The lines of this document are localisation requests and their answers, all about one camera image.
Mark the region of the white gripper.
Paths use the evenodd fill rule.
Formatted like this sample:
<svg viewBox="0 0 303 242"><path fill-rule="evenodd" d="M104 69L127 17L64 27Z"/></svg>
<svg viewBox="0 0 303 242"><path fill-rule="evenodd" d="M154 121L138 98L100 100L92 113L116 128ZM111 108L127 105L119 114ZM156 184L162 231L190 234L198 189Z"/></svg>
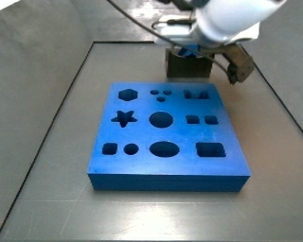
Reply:
<svg viewBox="0 0 303 242"><path fill-rule="evenodd" d="M197 19L170 19L152 23L152 30L170 41L180 44L198 44L210 46L210 39L206 35L207 24Z"/></svg>

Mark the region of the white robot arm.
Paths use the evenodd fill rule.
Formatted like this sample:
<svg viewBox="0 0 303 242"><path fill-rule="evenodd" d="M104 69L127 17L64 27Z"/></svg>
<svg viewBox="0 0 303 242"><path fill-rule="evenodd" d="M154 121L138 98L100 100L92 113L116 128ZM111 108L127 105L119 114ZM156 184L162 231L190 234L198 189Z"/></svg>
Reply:
<svg viewBox="0 0 303 242"><path fill-rule="evenodd" d="M186 16L167 15L159 19L155 31L171 41L217 48L259 36L259 24L282 8L287 0L170 0Z"/></svg>

